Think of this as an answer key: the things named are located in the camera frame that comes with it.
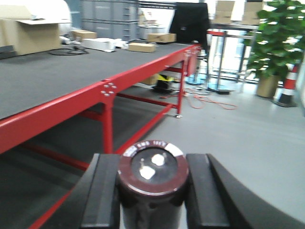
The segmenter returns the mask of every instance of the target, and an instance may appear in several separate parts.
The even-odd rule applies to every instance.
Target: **red metal table frame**
[[[179,51],[173,52],[152,62],[140,65],[129,71],[114,75],[106,80],[97,82],[88,87],[68,95],[57,98],[45,104],[41,104],[27,111],[0,120],[0,153],[25,142],[26,140],[50,129],[51,127],[67,120],[68,118],[81,113],[81,115],[97,119],[103,122],[103,145],[105,153],[114,153],[112,139],[112,107],[113,101],[119,92],[140,82],[151,75],[162,70],[176,71],[181,73],[181,81],[188,73],[195,69],[196,56],[199,52],[198,45],[190,45]],[[181,69],[174,69],[170,66],[182,62]],[[157,117],[151,120],[141,129],[125,146],[122,146],[116,153],[121,153],[128,144],[134,143],[141,135],[148,131],[167,111],[171,108],[181,113],[183,96],[183,84],[180,85],[180,93],[177,104],[167,104],[156,101],[142,100],[166,106]],[[97,104],[103,104],[103,110],[99,114],[84,112],[84,110]]]

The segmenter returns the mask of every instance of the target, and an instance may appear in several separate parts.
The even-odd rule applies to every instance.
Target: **open cardboard box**
[[[0,5],[0,17],[3,33],[0,40],[13,45],[17,55],[60,48],[59,23],[70,23],[70,20],[33,20],[23,5]]]

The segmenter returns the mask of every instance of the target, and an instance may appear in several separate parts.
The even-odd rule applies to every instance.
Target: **potted plant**
[[[302,61],[305,5],[297,0],[273,0],[267,5],[273,9],[257,13],[262,22],[253,34],[255,39],[247,69],[259,79],[256,94],[271,98],[278,81],[285,81],[289,64]]]

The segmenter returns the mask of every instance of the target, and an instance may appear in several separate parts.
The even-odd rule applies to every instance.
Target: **black cable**
[[[49,54],[55,55],[55,56],[76,56],[76,55],[82,55],[82,54],[88,54],[89,52],[85,49],[79,49],[77,47],[74,47],[74,49],[70,48],[60,48],[60,49],[53,49],[49,51]]]
[[[179,89],[177,88],[173,88],[172,89],[175,92],[179,92]],[[201,90],[205,90],[205,93],[196,93],[194,91],[201,91]],[[184,92],[187,92],[188,94],[197,94],[197,95],[211,95],[210,91],[207,91],[205,88],[201,87],[201,89],[190,89],[190,88],[185,88]]]

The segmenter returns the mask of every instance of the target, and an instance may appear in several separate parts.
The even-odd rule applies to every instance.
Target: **brown box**
[[[26,6],[0,5],[0,23],[5,45],[13,45],[17,55],[61,47],[59,23],[68,20],[32,20]]]
[[[256,12],[245,12],[242,20],[243,25],[258,25],[259,22],[260,19],[258,18]]]
[[[263,9],[264,4],[262,2],[246,2],[244,5],[245,12],[258,12]]]
[[[234,7],[234,1],[217,1],[215,10],[232,12],[233,7]]]
[[[154,52],[156,51],[156,45],[145,43],[130,43],[128,50],[135,52]]]
[[[154,74],[151,77],[141,81],[141,83],[146,85],[155,85],[157,83],[159,74]]]
[[[176,34],[175,33],[148,33],[147,41],[156,42],[156,43],[175,42]]]
[[[91,32],[87,30],[73,30],[73,37],[76,39],[77,37],[80,37],[82,41],[83,39],[95,39],[97,38],[97,33],[96,32]]]
[[[230,11],[216,11],[213,23],[231,23]]]
[[[244,16],[242,20],[243,25],[258,25],[260,19],[257,12],[263,9],[262,2],[246,2],[244,5]]]

